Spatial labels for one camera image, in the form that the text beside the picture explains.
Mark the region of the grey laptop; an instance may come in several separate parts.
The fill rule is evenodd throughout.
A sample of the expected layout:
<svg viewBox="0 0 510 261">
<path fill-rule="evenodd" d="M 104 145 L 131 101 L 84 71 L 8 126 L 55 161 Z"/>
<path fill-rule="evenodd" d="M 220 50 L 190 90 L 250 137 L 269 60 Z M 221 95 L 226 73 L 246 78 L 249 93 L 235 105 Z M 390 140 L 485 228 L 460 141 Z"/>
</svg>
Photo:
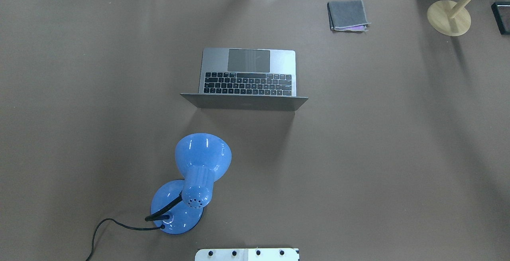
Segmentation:
<svg viewBox="0 0 510 261">
<path fill-rule="evenodd" d="M 206 47 L 197 93 L 181 96 L 198 108 L 294 112 L 308 97 L 297 93 L 293 50 Z"/>
</svg>

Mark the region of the blue desk lamp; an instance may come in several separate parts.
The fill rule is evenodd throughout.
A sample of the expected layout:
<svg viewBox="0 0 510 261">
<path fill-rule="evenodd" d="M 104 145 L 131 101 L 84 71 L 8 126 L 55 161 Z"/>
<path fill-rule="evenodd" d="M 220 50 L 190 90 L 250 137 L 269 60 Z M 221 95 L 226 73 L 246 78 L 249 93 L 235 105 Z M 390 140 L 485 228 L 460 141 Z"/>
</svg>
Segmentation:
<svg viewBox="0 0 510 261">
<path fill-rule="evenodd" d="M 168 234 L 193 229 L 212 200 L 214 183 L 224 176 L 231 158 L 231 148 L 218 136 L 194 133 L 182 138 L 175 148 L 175 162 L 183 178 L 156 191 L 145 221 Z"/>
</svg>

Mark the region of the grey folded cloth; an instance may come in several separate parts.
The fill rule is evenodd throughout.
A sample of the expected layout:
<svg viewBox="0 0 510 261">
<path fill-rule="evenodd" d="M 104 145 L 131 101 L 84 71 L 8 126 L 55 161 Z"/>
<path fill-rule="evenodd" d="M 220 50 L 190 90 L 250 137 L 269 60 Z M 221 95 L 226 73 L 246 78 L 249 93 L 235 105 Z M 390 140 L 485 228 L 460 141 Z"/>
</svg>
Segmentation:
<svg viewBox="0 0 510 261">
<path fill-rule="evenodd" d="M 329 1 L 327 3 L 330 30 L 366 32 L 367 20 L 363 0 Z"/>
</svg>

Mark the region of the wooden mug tree stand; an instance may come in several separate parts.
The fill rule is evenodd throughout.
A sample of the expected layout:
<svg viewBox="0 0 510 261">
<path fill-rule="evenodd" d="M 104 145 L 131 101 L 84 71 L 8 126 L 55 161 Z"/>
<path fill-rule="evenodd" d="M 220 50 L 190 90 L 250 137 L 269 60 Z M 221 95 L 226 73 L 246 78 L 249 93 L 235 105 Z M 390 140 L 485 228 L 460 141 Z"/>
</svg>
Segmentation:
<svg viewBox="0 0 510 261">
<path fill-rule="evenodd" d="M 465 34 L 471 25 L 471 17 L 465 6 L 471 0 L 437 1 L 430 5 L 427 19 L 435 30 L 446 36 L 460 36 Z"/>
</svg>

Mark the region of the black tray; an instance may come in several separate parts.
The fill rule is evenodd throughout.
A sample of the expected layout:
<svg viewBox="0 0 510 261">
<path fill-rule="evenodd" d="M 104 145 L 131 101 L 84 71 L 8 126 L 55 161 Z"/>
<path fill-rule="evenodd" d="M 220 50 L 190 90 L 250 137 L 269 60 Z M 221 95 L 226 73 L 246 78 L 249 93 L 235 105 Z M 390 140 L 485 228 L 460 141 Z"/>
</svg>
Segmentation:
<svg viewBox="0 0 510 261">
<path fill-rule="evenodd" d="M 491 7 L 501 35 L 510 34 L 510 2 L 494 2 Z"/>
</svg>

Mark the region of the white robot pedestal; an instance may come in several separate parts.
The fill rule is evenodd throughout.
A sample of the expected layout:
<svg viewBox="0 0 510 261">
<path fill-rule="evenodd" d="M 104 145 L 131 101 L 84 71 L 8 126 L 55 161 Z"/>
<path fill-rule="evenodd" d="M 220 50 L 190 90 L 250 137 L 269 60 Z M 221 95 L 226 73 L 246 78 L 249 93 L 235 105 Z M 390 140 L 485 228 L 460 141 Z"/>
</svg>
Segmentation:
<svg viewBox="0 0 510 261">
<path fill-rule="evenodd" d="M 299 261 L 297 248 L 200 249 L 195 261 Z"/>
</svg>

